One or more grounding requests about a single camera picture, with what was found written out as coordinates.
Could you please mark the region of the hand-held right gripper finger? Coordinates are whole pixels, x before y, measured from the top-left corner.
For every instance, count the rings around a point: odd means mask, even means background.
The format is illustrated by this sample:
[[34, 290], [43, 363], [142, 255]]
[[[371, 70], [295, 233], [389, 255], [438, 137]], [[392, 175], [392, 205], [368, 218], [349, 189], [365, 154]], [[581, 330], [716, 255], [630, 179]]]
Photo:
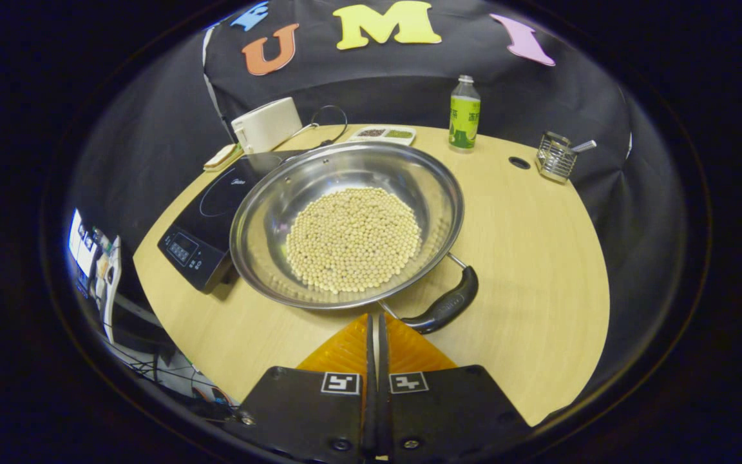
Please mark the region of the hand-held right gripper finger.
[[376, 443], [373, 328], [360, 316], [300, 367], [266, 370], [236, 411], [236, 435], [292, 461], [364, 461]]
[[458, 367], [424, 336], [379, 317], [377, 443], [390, 461], [483, 461], [532, 428], [480, 365]]

